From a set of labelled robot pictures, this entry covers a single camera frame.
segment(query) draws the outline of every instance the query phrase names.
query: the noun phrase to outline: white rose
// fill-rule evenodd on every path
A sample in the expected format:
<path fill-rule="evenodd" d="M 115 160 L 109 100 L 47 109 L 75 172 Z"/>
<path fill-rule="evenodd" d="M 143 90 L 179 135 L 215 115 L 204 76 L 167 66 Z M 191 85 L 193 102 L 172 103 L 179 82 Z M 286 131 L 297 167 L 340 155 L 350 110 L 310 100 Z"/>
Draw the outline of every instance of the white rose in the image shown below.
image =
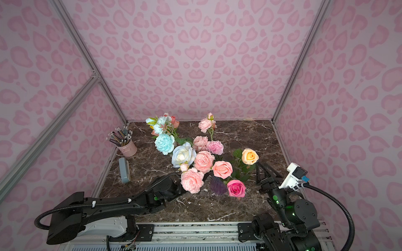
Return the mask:
<path fill-rule="evenodd" d="M 179 145 L 173 150 L 172 164 L 173 167 L 179 168 L 181 164 L 186 163 L 191 165 L 196 156 L 195 149 L 193 149 L 189 142 Z"/>

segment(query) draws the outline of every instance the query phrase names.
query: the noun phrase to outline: brown marble surface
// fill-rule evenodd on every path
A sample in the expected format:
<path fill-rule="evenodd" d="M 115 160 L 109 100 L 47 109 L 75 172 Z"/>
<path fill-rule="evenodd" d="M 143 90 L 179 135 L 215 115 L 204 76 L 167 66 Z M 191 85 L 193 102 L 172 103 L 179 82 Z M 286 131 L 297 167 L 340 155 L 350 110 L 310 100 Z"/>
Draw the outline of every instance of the brown marble surface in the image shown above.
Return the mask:
<path fill-rule="evenodd" d="M 273 168 L 287 175 L 286 162 L 278 144 L 271 123 L 262 121 L 217 121 L 214 140 L 224 145 L 224 160 L 231 160 L 232 153 L 237 148 L 252 148 L 262 163 L 269 163 Z M 171 157 L 156 150 L 152 129 L 144 122 L 131 123 L 133 141 L 138 150 L 132 157 L 127 157 L 131 172 L 131 182 L 123 184 L 120 179 L 118 151 L 106 178 L 100 197 L 116 197 L 134 195 L 142 191 L 152 179 L 157 176 L 177 171 L 171 164 Z M 198 122 L 180 122 L 177 132 L 181 137 L 207 136 L 198 128 Z M 197 194 L 186 193 L 176 201 L 168 202 L 166 209 L 155 214 L 136 217 L 138 222 L 156 221 L 243 221 L 252 220 L 256 214 L 269 211 L 274 219 L 278 219 L 266 201 L 266 194 L 259 194 L 255 184 L 255 174 L 252 180 L 245 182 L 246 196 L 238 200 L 228 194 L 216 195 L 209 187 L 209 177 L 201 191 Z"/>

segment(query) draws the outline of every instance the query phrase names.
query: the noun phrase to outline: pink rose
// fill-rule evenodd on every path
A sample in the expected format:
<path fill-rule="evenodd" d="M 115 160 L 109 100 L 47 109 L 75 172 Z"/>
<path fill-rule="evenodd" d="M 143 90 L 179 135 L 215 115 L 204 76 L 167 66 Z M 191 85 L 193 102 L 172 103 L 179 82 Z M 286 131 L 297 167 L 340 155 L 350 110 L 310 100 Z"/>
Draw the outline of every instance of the pink rose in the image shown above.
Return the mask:
<path fill-rule="evenodd" d="M 215 156 L 213 156 L 210 152 L 201 151 L 195 157 L 194 167 L 203 174 L 206 174 L 211 170 L 214 159 Z"/>
<path fill-rule="evenodd" d="M 201 122 L 198 123 L 198 128 L 200 128 L 200 129 L 201 129 L 201 132 L 203 132 L 203 133 L 206 133 L 207 130 L 208 130 L 209 128 L 211 128 L 211 126 L 212 126 L 212 121 L 209 120 L 209 119 L 207 119 L 207 118 L 203 118 L 203 119 L 201 120 Z"/>
<path fill-rule="evenodd" d="M 224 145 L 220 141 L 210 141 L 207 144 L 207 150 L 212 154 L 222 155 L 224 153 Z"/>
<path fill-rule="evenodd" d="M 191 168 L 181 174 L 181 185 L 183 186 L 184 190 L 189 191 L 192 194 L 196 194 L 204 185 L 204 181 L 202 181 L 203 178 L 203 173 L 197 171 L 195 168 Z"/>
<path fill-rule="evenodd" d="M 198 153 L 200 151 L 206 151 L 207 150 L 207 144 L 208 144 L 208 137 L 205 136 L 197 136 L 195 137 L 193 141 L 193 148 L 195 151 Z"/>
<path fill-rule="evenodd" d="M 226 161 L 216 161 L 212 170 L 214 176 L 222 179 L 226 179 L 233 172 L 232 164 Z"/>
<path fill-rule="evenodd" d="M 240 180 L 231 180 L 228 183 L 229 196 L 241 197 L 246 195 L 246 186 Z"/>

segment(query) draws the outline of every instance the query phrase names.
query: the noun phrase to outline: pink leopard print wall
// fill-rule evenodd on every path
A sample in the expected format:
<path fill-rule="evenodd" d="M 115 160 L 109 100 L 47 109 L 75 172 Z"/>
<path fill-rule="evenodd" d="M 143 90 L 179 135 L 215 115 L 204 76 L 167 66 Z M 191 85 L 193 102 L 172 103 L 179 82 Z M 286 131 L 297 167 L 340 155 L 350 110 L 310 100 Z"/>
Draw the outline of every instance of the pink leopard print wall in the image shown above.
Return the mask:
<path fill-rule="evenodd" d="M 107 134 L 120 120 L 99 86 L 0 204 L 0 249 L 50 251 L 47 231 L 33 221 L 74 192 L 91 196 L 111 151 Z M 49 224 L 50 217 L 42 222 Z"/>
<path fill-rule="evenodd" d="M 270 119 L 321 0 L 65 0 L 130 120 Z"/>
<path fill-rule="evenodd" d="M 0 180 L 91 72 L 47 0 L 0 2 Z"/>
<path fill-rule="evenodd" d="M 337 0 L 278 122 L 291 160 L 352 213 L 351 250 L 402 249 L 402 2 Z M 338 250 L 340 209 L 307 190 Z"/>

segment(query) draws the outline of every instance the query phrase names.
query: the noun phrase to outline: pink carnation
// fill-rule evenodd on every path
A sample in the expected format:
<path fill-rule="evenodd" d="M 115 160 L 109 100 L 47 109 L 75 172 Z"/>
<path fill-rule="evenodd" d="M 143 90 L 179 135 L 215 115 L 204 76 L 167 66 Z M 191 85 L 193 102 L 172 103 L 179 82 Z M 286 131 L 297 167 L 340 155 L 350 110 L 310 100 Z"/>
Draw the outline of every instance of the pink carnation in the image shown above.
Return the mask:
<path fill-rule="evenodd" d="M 211 141 L 207 144 L 207 150 L 212 154 L 222 155 L 224 153 L 224 145 L 220 141 Z"/>
<path fill-rule="evenodd" d="M 195 157 L 194 167 L 203 174 L 206 174 L 211 170 L 214 159 L 215 156 L 213 156 L 210 152 L 201 151 Z"/>
<path fill-rule="evenodd" d="M 240 180 L 231 180 L 228 182 L 229 196 L 243 198 L 246 195 L 246 186 Z"/>
<path fill-rule="evenodd" d="M 198 153 L 200 151 L 206 151 L 207 150 L 207 144 L 208 144 L 208 137 L 205 136 L 197 136 L 195 137 L 193 141 L 193 148 L 195 151 Z"/>
<path fill-rule="evenodd" d="M 204 185 L 204 174 L 197 171 L 195 168 L 191 168 L 181 174 L 181 185 L 183 189 L 189 191 L 192 194 L 196 194 L 200 191 L 200 188 Z"/>
<path fill-rule="evenodd" d="M 203 119 L 201 120 L 201 122 L 198 123 L 198 128 L 200 128 L 200 129 L 201 129 L 201 132 L 203 132 L 203 133 L 206 133 L 207 130 L 208 130 L 209 128 L 211 128 L 211 126 L 212 126 L 212 121 L 209 120 L 209 119 L 207 119 L 207 118 L 203 118 Z"/>

